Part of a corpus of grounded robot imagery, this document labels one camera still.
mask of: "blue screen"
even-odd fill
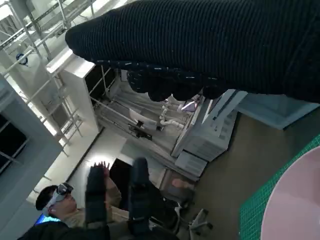
[[[53,217],[45,216],[45,215],[41,214],[34,225],[45,223],[45,222],[60,222],[60,220],[57,218],[53,218]]]

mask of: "vr headset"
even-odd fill
[[[54,205],[57,202],[61,202],[63,199],[65,199],[65,197],[70,194],[72,192],[74,188],[64,182],[61,183],[57,189],[53,192],[52,194],[52,198],[50,199],[50,201],[47,203],[47,205],[43,208],[42,213],[43,215],[45,215],[46,217],[49,216],[49,208]]]

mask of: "chair wheel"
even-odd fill
[[[208,229],[212,230],[214,228],[214,226],[209,222],[207,225]]]

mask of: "green cutting mat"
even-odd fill
[[[240,208],[240,240],[259,240],[261,224],[268,199],[282,174],[299,157],[320,146],[320,135],[314,138],[298,155],[284,165],[266,184],[256,191]]]

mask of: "pink surface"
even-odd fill
[[[261,240],[320,240],[320,147],[295,161],[275,185]]]

